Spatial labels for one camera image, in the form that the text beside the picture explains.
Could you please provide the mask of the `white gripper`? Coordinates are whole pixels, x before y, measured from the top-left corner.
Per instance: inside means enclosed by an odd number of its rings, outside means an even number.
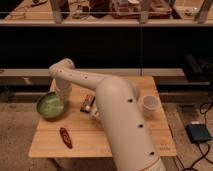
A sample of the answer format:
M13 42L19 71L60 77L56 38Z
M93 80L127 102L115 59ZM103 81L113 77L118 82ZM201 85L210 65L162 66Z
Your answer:
M67 100L72 91L72 85L69 81L60 78L55 79L55 92L61 100Z

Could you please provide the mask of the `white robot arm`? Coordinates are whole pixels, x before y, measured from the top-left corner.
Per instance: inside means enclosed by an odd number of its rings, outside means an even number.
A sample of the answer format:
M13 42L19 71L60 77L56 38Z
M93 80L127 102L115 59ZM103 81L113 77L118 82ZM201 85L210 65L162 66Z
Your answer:
M96 106L117 171L166 171L138 107L140 92L119 76L78 71L65 58L49 67L61 97L69 83L96 92Z

